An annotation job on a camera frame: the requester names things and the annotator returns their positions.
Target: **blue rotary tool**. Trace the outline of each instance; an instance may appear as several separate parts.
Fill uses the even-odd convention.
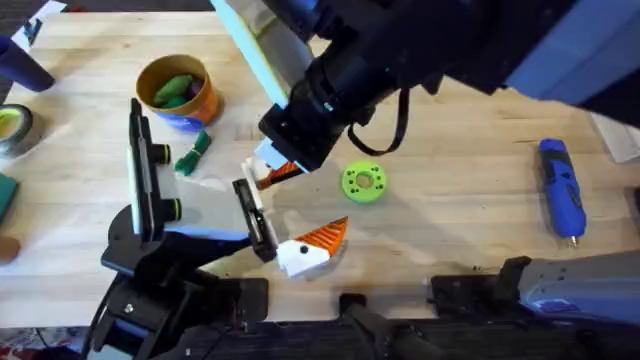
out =
[[[580,187],[562,140],[544,139],[538,147],[545,177],[545,193],[555,232],[578,246],[584,235],[587,216],[580,200]]]

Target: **wooden tabletop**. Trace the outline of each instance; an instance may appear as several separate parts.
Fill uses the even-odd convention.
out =
[[[317,53],[325,42],[314,42]],[[231,189],[240,162],[261,138],[256,124],[269,100],[216,14],[61,14],[44,25],[33,56],[58,80],[34,94],[14,86],[7,103],[40,113],[48,130],[27,155],[2,163],[20,182],[0,235],[22,241],[17,260],[0,267],[0,327],[87,325],[114,276],[100,265],[107,228],[128,201],[125,149],[129,98],[151,60],[184,53],[201,59],[224,94],[211,127],[213,145],[193,181]],[[393,136],[396,96],[378,106],[359,135],[377,148]],[[194,135],[149,111],[152,136],[182,154]],[[579,249],[549,231],[540,194],[536,145],[563,139],[582,188],[588,230]],[[350,202],[339,176],[366,159],[343,137],[324,167],[263,193],[285,238],[349,216],[344,251],[303,279],[287,279],[250,249],[207,266],[221,276],[266,277],[270,320],[330,319],[338,295],[363,292],[388,316],[431,316],[425,282],[436,274],[496,271],[506,258],[572,258],[640,247],[630,189],[640,165],[614,164],[588,116],[514,91],[492,97],[453,81],[437,96],[416,88],[400,149],[377,162],[389,177],[375,204]],[[212,204],[211,211],[224,211]]]

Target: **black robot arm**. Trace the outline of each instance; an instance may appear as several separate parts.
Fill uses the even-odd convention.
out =
[[[575,0],[264,2],[301,40],[307,41],[314,35],[331,40],[324,53],[308,67],[304,78],[292,88],[289,105],[285,109],[273,106],[259,124],[280,154],[307,171],[322,165],[346,127],[365,126],[376,104],[398,89],[408,91],[422,85],[436,94],[445,75],[489,95],[505,87],[509,76],[577,3]],[[544,65],[536,64],[534,70],[544,71]],[[640,76],[636,73],[607,86],[594,85],[600,86],[600,91],[571,105],[635,124],[640,113],[640,102],[633,101],[632,96],[632,89],[640,87]],[[402,139],[401,115],[399,111],[395,148]],[[349,130],[351,140],[366,149],[354,141],[357,137],[353,128]],[[380,155],[385,151],[367,153]]]

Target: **cable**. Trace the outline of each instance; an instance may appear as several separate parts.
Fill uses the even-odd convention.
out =
[[[33,328],[33,329],[36,331],[36,334],[40,338],[40,341],[42,342],[42,345],[44,345],[45,350],[49,350],[49,355],[51,355],[51,357],[54,360],[57,360],[58,359],[58,355],[56,355],[56,353],[55,353],[55,347],[49,346],[49,344],[44,340],[44,336],[42,336],[42,332],[40,332],[39,328]]]
[[[367,334],[364,332],[364,330],[360,327],[360,325],[358,325],[358,321],[356,321],[356,319],[351,315],[346,315],[344,318],[356,330],[356,333],[358,334],[358,337],[360,338],[360,341],[362,342],[362,344],[364,345],[365,349],[367,350],[367,355],[369,356],[369,359],[370,360],[379,360],[376,348],[374,347],[373,343],[371,342],[371,340],[369,339]]]
[[[42,342],[42,345],[44,345],[45,348],[50,348],[51,346],[49,346],[49,344],[47,344],[46,341],[44,341],[44,336],[42,336],[42,333],[40,332],[40,329],[38,328],[33,328],[36,331],[36,334],[38,335],[38,337],[40,338],[40,341]]]
[[[104,312],[104,308],[107,306],[107,300],[109,299],[109,295],[111,295],[111,292],[113,291],[113,289],[116,287],[116,285],[120,283],[120,281],[122,281],[122,279],[123,279],[123,276],[120,275],[120,273],[116,274],[116,277],[111,282],[111,285],[109,285],[107,292],[102,297],[102,300],[100,300],[100,305],[98,305],[98,309],[96,310],[96,313],[93,315],[93,319],[91,320],[91,324],[89,325],[87,334],[85,335],[84,341],[82,342],[82,351],[80,352],[81,360],[85,360],[89,356],[89,351],[91,351],[91,346],[90,346],[91,337],[93,336],[93,332],[96,329],[98,320],[100,320],[100,316],[102,316],[102,313]]]
[[[409,93],[411,89],[402,88],[400,89],[400,98],[398,99],[398,120],[396,123],[396,133],[393,137],[393,141],[391,145],[387,148],[387,150],[375,150],[365,145],[365,143],[358,138],[356,133],[353,131],[353,125],[349,126],[347,129],[347,136],[349,140],[355,145],[360,151],[369,155],[369,156],[381,156],[390,152],[396,151],[400,144],[402,144],[402,140],[404,140],[404,135],[407,133],[407,125],[409,124]]]
[[[215,348],[220,344],[220,341],[222,341],[222,338],[225,335],[226,335],[226,332],[220,330],[220,336],[218,336],[218,338],[213,342],[213,344],[211,344],[209,349],[204,353],[204,355],[202,356],[202,358],[200,360],[205,360],[207,357],[209,357],[209,355],[211,355],[213,350],[215,350]]]

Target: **green 3d printed part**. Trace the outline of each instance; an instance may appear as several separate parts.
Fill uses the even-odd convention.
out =
[[[342,173],[342,191],[360,204],[376,201],[387,189],[387,175],[380,165],[371,161],[349,164]]]

